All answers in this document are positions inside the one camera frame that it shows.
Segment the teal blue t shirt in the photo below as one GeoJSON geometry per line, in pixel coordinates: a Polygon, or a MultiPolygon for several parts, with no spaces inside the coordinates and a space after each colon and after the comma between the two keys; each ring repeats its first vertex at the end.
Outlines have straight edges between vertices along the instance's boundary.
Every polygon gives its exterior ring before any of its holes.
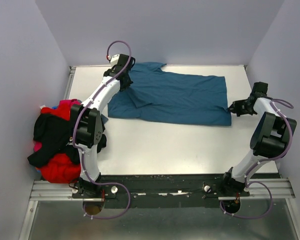
{"type": "Polygon", "coordinates": [[[107,105],[116,119],[229,127],[227,86],[223,76],[166,72],[164,63],[136,63],[132,85],[118,92],[107,105]]]}

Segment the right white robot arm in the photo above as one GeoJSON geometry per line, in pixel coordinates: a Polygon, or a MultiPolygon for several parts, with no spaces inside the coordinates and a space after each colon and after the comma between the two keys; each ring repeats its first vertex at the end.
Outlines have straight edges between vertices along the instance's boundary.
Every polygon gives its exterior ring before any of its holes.
{"type": "Polygon", "coordinates": [[[267,95],[268,84],[256,82],[247,99],[234,101],[228,111],[237,117],[257,115],[259,122],[250,139],[250,150],[236,166],[224,173],[220,191],[231,196],[248,188],[250,178],[263,165],[283,158],[289,151],[297,121],[286,117],[276,103],[293,109],[286,100],[267,95]]]}

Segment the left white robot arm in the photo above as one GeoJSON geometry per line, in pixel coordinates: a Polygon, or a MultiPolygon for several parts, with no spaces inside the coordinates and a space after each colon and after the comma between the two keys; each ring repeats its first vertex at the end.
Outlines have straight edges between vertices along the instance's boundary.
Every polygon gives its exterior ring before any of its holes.
{"type": "Polygon", "coordinates": [[[118,92],[133,83],[129,71],[135,65],[136,59],[117,54],[109,62],[110,68],[103,73],[96,90],[81,104],[74,104],[70,109],[72,144],[78,150],[81,167],[78,184],[91,198],[97,197],[101,191],[101,185],[97,182],[101,176],[97,154],[98,147],[106,139],[102,112],[118,92]]]}

